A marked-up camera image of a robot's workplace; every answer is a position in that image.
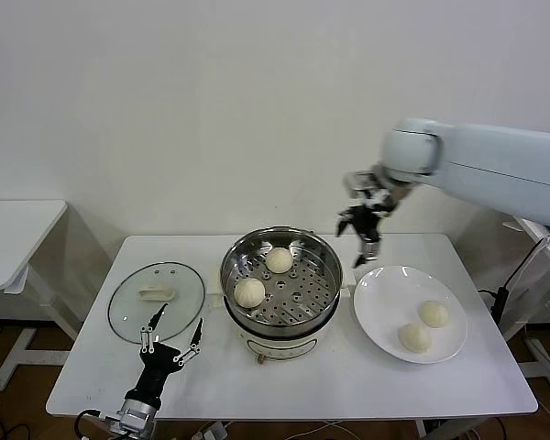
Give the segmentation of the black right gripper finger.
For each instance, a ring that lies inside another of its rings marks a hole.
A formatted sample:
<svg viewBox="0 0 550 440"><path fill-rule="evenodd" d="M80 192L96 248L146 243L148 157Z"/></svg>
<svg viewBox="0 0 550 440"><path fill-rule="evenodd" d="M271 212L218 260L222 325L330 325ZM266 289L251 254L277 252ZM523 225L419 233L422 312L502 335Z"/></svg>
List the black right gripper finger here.
<svg viewBox="0 0 550 440"><path fill-rule="evenodd" d="M370 262L377 259L380 252L380 241L379 240L370 240L360 239L359 240L359 249L357 257L353 263L353 268L356 269L360 266L369 264Z"/></svg>
<svg viewBox="0 0 550 440"><path fill-rule="evenodd" d="M358 233L358 206L350 206L338 214L338 219L335 226L335 236L341 237L350 227L353 232Z"/></svg>

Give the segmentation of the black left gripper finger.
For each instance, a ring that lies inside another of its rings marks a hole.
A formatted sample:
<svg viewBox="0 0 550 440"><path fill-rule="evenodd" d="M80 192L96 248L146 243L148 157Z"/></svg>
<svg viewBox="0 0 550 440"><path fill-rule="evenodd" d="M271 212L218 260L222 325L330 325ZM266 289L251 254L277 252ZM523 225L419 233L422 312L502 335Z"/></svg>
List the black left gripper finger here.
<svg viewBox="0 0 550 440"><path fill-rule="evenodd" d="M151 316L148 323L141 327L140 329L140 353L141 354L152 354L154 352L154 340L153 332L157 328L158 323L161 317L164 314L167 303L162 304L162 306Z"/></svg>
<svg viewBox="0 0 550 440"><path fill-rule="evenodd" d="M202 339L202 330L203 330L204 319L201 318L196 326L196 329L192 335L189 347L183 352L180 353L173 359L173 362L177 366L184 366L192 358L198 356L201 352L200 343Z"/></svg>

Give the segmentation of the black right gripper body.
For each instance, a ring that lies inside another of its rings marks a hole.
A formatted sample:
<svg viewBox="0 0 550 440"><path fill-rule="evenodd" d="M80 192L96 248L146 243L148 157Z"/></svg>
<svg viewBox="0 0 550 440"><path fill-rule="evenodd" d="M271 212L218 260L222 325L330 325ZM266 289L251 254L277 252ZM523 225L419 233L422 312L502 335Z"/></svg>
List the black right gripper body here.
<svg viewBox="0 0 550 440"><path fill-rule="evenodd" d="M355 205L349 208L350 223L363 242L376 243L380 241L378 223L384 213L385 209L379 203Z"/></svg>

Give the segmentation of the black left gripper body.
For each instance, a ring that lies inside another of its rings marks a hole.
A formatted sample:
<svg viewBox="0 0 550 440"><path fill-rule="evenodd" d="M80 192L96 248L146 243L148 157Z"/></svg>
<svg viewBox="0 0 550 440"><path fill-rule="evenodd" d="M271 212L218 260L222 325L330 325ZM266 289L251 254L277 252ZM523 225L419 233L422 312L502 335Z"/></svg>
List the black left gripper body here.
<svg viewBox="0 0 550 440"><path fill-rule="evenodd" d="M155 342L153 352L141 353L144 368L136 386L129 390L126 400L145 403L151 407L160 407L160 396L170 374L181 371L184 367L180 360L181 351L177 348Z"/></svg>

